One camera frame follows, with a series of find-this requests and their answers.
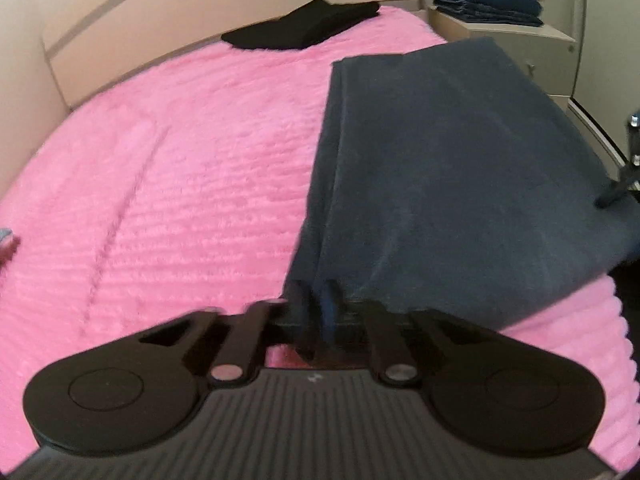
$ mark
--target black device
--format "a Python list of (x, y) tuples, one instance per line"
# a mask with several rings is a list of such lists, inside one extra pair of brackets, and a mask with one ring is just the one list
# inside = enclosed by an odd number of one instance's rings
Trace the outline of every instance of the black device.
[[(334, 369), (266, 368), (290, 344)], [(605, 397), (568, 359), (434, 310), (304, 283), (62, 359), (24, 393), (10, 480), (604, 480)]]

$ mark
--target round black pad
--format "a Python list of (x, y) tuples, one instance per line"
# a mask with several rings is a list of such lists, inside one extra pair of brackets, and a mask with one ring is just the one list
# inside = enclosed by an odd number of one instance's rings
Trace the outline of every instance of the round black pad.
[(428, 387), (436, 416), (454, 434), (510, 456), (588, 445), (605, 402), (598, 380), (580, 365), (497, 342), (459, 347)]
[(78, 377), (71, 383), (69, 396), (81, 408), (110, 412), (135, 402), (142, 390), (142, 379), (136, 374), (105, 368)]
[(193, 376), (170, 348), (119, 342), (44, 368), (23, 405), (41, 444), (101, 455), (160, 439), (185, 421), (197, 398)]

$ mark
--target logo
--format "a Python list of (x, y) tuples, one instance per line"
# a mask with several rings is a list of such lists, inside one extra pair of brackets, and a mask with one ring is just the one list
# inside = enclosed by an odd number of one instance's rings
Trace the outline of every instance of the logo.
[(309, 377), (306, 378), (307, 381), (313, 384), (317, 383), (318, 381), (322, 381), (323, 379), (324, 379), (324, 376), (320, 374), (309, 375)]

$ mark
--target black folded clothing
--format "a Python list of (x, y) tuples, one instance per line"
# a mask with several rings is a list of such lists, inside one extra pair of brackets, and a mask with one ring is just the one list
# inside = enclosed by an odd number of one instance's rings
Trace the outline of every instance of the black folded clothing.
[(465, 23), (504, 23), (527, 27), (541, 27), (543, 25), (539, 18), (516, 10), (497, 10), (490, 6), (465, 2), (452, 4), (434, 0), (433, 3), (440, 12)]
[(277, 20), (227, 32), (222, 40), (244, 49), (307, 48), (377, 16), (379, 8), (377, 2), (336, 5), (313, 0)]
[(630, 196), (492, 40), (334, 64), (288, 280), (504, 328), (640, 242)]

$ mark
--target pink blanket ridge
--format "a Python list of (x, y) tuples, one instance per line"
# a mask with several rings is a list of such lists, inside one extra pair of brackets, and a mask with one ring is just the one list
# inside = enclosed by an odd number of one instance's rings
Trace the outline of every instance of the pink blanket ridge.
[[(278, 296), (331, 63), (441, 43), (415, 16), (383, 7), (303, 51), (212, 44), (76, 110), (0, 203), (0, 224), (22, 241), (0, 270), (0, 469), (36, 449), (21, 397), (47, 364), (200, 306), (238, 313)], [(612, 280), (505, 333), (600, 378), (607, 411), (591, 448), (631, 467), (638, 384)]]

